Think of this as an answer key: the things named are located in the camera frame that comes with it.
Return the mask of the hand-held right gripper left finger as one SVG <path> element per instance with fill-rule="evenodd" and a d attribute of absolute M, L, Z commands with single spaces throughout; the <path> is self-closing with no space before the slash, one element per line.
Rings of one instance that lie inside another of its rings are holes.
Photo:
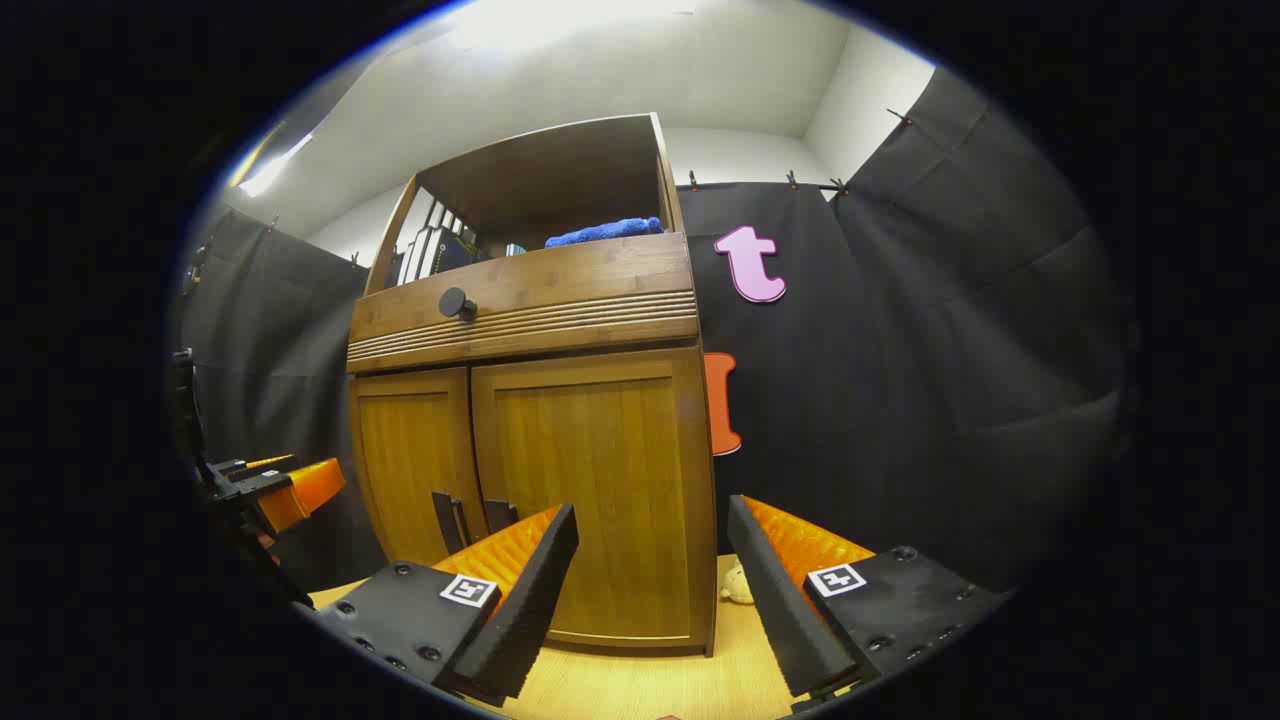
<path fill-rule="evenodd" d="M 547 641 L 577 548 L 573 505 L 557 503 L 431 566 L 392 562 L 300 616 L 415 688 L 500 707 Z"/>

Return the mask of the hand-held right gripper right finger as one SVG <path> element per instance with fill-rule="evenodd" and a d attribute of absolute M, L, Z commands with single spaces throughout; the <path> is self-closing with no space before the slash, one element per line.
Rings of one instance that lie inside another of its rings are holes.
<path fill-rule="evenodd" d="M 808 701 L 904 674 L 1009 601 L 911 546 L 876 553 L 744 495 L 727 529 L 783 682 Z"/>

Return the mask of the wooden cabinet door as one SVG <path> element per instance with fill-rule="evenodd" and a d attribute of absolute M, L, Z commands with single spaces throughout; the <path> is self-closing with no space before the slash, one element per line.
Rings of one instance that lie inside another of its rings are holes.
<path fill-rule="evenodd" d="M 357 375 L 349 421 L 360 489 L 390 561 L 448 559 L 431 492 L 462 501 L 471 543 L 489 533 L 463 368 Z"/>
<path fill-rule="evenodd" d="M 713 655 L 717 519 L 703 355 L 694 347 L 480 366 L 483 496 L 521 516 L 573 507 L 559 643 Z"/>

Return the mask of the wooden double-door shoe cabinet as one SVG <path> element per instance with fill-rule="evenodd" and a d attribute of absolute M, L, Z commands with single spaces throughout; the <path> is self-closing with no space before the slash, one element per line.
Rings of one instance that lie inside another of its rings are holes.
<path fill-rule="evenodd" d="M 549 250 L 544 243 L 553 236 L 649 217 L 660 220 L 666 231 L 662 234 L 678 233 L 686 238 L 666 140 L 655 114 L 584 120 L 504 138 L 410 177 L 388 219 L 361 297 L 401 286 L 396 277 L 403 245 L 428 227 L 440 229 L 431 274 L 436 275 L 506 258 L 508 243 L 520 243 L 527 252 Z M 689 241 L 687 250 L 692 268 Z M 701 323 L 699 337 L 684 342 L 497 357 L 366 375 L 451 368 L 463 368 L 471 374 L 474 369 L 497 364 L 682 347 L 698 348 L 703 355 Z M 704 355 L 703 366 L 705 378 Z M 347 374 L 351 387 L 357 375 Z M 710 430 L 708 391 L 707 409 Z"/>

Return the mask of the black backdrop cloth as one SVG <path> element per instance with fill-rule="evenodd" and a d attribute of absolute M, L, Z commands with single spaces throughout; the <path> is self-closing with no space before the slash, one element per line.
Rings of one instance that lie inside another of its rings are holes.
<path fill-rule="evenodd" d="M 717 501 L 749 495 L 874 551 L 913 544 L 992 591 L 1050 552 L 1112 443 L 1130 313 L 1093 223 L 1001 108 L 938 67 L 849 195 L 680 187 L 705 347 L 735 356 Z M 192 348 L 215 460 L 338 456 L 369 269 L 229 208 L 168 348 Z M 751 225 L 786 295 L 749 304 L 712 245 Z M 275 551 L 307 592 L 388 564 L 358 488 Z"/>

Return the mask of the blue towel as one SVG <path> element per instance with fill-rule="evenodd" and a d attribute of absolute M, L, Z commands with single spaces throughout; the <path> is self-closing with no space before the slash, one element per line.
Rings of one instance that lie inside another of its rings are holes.
<path fill-rule="evenodd" d="M 664 227 L 662 225 L 660 220 L 657 217 L 628 218 L 553 236 L 545 241 L 544 247 L 558 249 L 576 243 L 594 242 L 599 240 L 613 240 L 613 238 L 643 236 L 643 234 L 662 234 L 664 232 L 666 232 Z"/>

